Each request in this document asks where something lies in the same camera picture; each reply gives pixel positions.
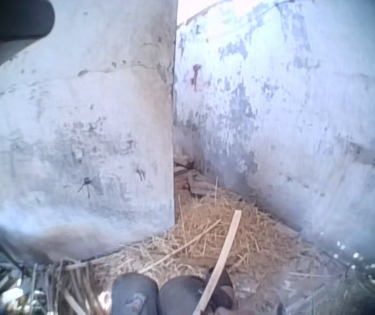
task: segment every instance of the wooden stick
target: wooden stick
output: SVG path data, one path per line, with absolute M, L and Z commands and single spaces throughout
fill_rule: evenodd
M 75 301 L 74 297 L 70 295 L 67 289 L 63 290 L 63 297 L 66 300 L 66 302 L 69 303 L 70 307 L 72 307 L 72 309 L 75 311 L 77 315 L 86 315 L 82 307 L 80 307 L 80 305 Z
M 168 258 L 170 258 L 171 256 L 179 253 L 180 251 L 182 251 L 184 248 L 190 246 L 191 244 L 193 244 L 195 241 L 199 240 L 203 235 L 205 235 L 206 233 L 208 233 L 211 229 L 213 229 L 215 226 L 217 226 L 219 223 L 221 222 L 221 220 L 217 220 L 215 223 L 213 223 L 209 228 L 207 228 L 206 230 L 204 230 L 202 233 L 200 233 L 199 235 L 197 235 L 195 238 L 192 238 L 188 243 L 184 244 L 183 246 L 180 246 L 179 248 L 177 248 L 176 250 L 174 250 L 173 252 L 171 252 L 170 254 L 162 257 L 161 259 L 157 260 L 156 262 L 150 264 L 149 266 L 143 268 L 142 270 L 139 271 L 139 274 L 144 274 L 145 272 L 151 270 L 152 268 L 154 268 L 157 264 L 160 264 L 162 263 L 163 261 L 166 261 Z
M 30 293 L 30 315 L 32 315 L 32 305 L 34 300 L 34 291 L 35 291 L 35 279 L 37 278 L 37 263 L 34 265 L 32 270 L 32 279 L 31 279 L 31 293 Z
M 225 262 L 228 259 L 232 243 L 234 242 L 235 234 L 237 233 L 237 228 L 238 224 L 240 223 L 240 219 L 241 211 L 236 210 L 234 212 L 234 216 L 232 216 L 231 225 L 229 226 L 227 237 L 225 238 L 225 242 L 222 247 L 221 253 L 219 254 L 218 261 L 216 262 L 211 278 L 209 279 L 208 284 L 206 285 L 206 288 L 202 296 L 200 297 L 199 303 L 196 306 L 196 310 L 194 310 L 193 315 L 201 315 L 201 313 L 205 311 L 205 308 L 207 307 L 209 300 L 211 299 L 213 291 L 215 291 L 219 277 L 221 276 L 222 271 L 224 269 Z

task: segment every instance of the debris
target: debris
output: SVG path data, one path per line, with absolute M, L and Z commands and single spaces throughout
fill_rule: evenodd
M 186 167 L 187 169 L 192 169 L 193 160 L 188 156 L 174 156 L 174 164 Z

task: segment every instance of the whitewashed wall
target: whitewashed wall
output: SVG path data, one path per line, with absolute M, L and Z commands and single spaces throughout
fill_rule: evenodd
M 177 150 L 375 261 L 375 1 L 219 1 L 180 22 Z
M 21 259 L 87 258 L 174 223 L 177 2 L 52 3 L 51 34 L 0 68 L 0 238 Z

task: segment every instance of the dry grass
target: dry grass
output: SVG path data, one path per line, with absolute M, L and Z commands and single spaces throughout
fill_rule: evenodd
M 234 210 L 239 209 L 242 218 L 227 262 L 229 273 L 237 292 L 262 292 L 265 304 L 275 305 L 276 292 L 270 289 L 273 276 L 304 244 L 280 232 L 268 214 L 224 193 L 202 199 L 184 194 L 177 200 L 182 200 L 177 202 L 177 224 L 163 236 L 125 246 L 92 262 L 97 286 L 109 291 L 118 275 L 133 271 L 150 276 L 159 286 L 182 274 L 203 276 L 216 262 Z

